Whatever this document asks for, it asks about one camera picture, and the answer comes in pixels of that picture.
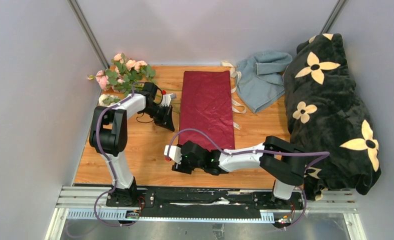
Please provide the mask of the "dark red wrapping paper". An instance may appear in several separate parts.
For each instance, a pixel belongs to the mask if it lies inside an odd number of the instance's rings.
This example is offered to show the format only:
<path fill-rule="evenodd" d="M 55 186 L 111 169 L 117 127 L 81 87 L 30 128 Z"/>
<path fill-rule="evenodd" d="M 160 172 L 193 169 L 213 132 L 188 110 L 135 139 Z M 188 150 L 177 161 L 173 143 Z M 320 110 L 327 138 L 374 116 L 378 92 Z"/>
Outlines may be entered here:
<path fill-rule="evenodd" d="M 196 129 L 221 149 L 234 149 L 235 136 L 228 71 L 185 71 L 179 129 Z"/>

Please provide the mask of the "white rose stem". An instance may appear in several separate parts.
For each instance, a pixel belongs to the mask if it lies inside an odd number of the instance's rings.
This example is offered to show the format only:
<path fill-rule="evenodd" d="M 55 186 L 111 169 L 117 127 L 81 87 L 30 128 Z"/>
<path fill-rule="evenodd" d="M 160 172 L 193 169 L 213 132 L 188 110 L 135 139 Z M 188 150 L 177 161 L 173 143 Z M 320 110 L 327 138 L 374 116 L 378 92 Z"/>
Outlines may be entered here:
<path fill-rule="evenodd" d="M 120 102 L 122 98 L 120 98 L 117 95 L 113 94 L 101 94 L 100 97 L 98 98 L 98 106 L 102 107 L 109 107 L 112 106 L 118 102 Z"/>

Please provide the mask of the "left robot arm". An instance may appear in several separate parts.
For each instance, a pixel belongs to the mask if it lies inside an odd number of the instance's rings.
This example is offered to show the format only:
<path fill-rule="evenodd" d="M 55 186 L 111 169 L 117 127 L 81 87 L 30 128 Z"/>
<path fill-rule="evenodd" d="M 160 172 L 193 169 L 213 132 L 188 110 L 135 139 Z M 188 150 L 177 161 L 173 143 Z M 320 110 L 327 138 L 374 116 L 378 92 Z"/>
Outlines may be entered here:
<path fill-rule="evenodd" d="M 156 126 L 174 132 L 171 102 L 175 98 L 174 93 L 165 93 L 154 83 L 145 82 L 141 90 L 132 90 L 120 101 L 94 109 L 89 144 L 104 158 L 110 172 L 112 189 L 107 194 L 107 206 L 131 207 L 140 199 L 125 154 L 128 119 L 147 114 Z"/>

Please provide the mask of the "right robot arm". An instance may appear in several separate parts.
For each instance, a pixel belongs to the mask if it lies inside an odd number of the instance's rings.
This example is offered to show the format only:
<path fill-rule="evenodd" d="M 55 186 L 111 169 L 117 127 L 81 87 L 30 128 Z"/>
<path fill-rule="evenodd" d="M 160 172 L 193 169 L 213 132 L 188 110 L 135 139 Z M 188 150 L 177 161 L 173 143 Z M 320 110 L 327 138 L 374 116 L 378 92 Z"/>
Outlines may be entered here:
<path fill-rule="evenodd" d="M 164 155 L 174 161 L 173 171 L 185 174 L 201 169 L 218 176 L 241 169 L 261 168 L 275 177 L 270 201 L 277 209 L 286 207 L 294 188 L 304 183 L 307 159 L 313 157 L 312 153 L 274 136 L 241 149 L 208 150 L 189 140 L 179 146 L 166 145 Z"/>

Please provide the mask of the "pink rose stem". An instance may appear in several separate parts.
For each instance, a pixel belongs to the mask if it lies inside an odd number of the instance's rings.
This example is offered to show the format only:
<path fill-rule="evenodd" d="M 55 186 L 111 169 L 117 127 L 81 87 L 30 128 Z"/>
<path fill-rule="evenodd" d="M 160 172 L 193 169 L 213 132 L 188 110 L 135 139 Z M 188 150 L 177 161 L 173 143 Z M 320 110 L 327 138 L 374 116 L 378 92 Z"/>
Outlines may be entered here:
<path fill-rule="evenodd" d="M 95 81 L 103 92 L 113 91 L 127 96 L 132 92 L 132 85 L 143 78 L 139 75 L 120 74 L 113 70 L 100 70 L 95 75 L 88 75 L 89 81 Z"/>

